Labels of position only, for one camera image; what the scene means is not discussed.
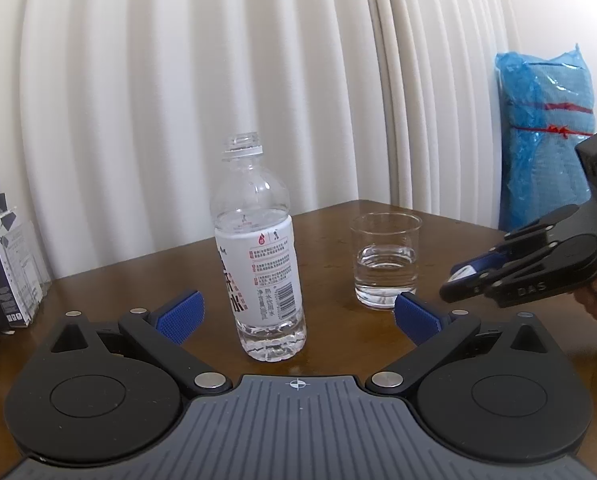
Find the clear plastic water bottle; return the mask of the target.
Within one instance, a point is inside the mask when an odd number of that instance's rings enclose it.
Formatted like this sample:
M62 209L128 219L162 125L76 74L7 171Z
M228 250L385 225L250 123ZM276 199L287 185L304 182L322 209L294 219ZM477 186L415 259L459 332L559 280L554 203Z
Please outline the clear plastic water bottle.
M229 136L210 213L241 346L259 362L296 356L307 339L290 196L263 164L256 132Z

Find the clear drinking glass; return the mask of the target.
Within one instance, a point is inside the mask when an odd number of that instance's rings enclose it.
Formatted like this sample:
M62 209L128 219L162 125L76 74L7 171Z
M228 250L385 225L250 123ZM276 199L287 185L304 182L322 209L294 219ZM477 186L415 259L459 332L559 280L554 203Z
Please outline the clear drinking glass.
M402 292L417 292L422 220L405 212L369 212L351 222L353 281L357 299L391 310Z

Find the clear acrylic bookend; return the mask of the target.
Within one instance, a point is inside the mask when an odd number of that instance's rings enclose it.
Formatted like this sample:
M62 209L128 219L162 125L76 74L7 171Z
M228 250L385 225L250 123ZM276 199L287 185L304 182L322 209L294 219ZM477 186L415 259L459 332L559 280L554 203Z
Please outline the clear acrylic bookend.
M34 260L34 265L36 268L36 273L41 289L41 297L44 298L48 294L48 291L52 284L52 278L48 270L46 258L44 258L44 252L40 247L39 238L37 236L36 228L34 226L33 221L27 220L25 222L25 236L30 254L32 255Z

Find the blue plastic wrapped bundle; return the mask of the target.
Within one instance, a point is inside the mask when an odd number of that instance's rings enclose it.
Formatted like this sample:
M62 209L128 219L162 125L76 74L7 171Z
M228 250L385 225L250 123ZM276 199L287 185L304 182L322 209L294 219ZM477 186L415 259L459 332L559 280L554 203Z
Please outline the blue plastic wrapped bundle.
M589 200L576 146L595 133L590 70L579 49L556 58L499 53L502 128L499 228L510 232Z

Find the white black product box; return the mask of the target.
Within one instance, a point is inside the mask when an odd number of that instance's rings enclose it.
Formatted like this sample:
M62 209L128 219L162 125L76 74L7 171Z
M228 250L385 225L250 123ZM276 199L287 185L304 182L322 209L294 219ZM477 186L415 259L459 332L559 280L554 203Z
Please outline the white black product box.
M14 210L7 210L0 214L0 304L11 330L32 324L41 300L25 222Z

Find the white curtain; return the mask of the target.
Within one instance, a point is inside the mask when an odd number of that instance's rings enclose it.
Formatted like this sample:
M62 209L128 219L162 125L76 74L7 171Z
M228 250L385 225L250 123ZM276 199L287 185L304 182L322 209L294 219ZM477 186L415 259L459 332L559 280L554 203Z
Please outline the white curtain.
M499 220L510 0L0 0L0 186L57 278L202 240L229 136L293 214Z

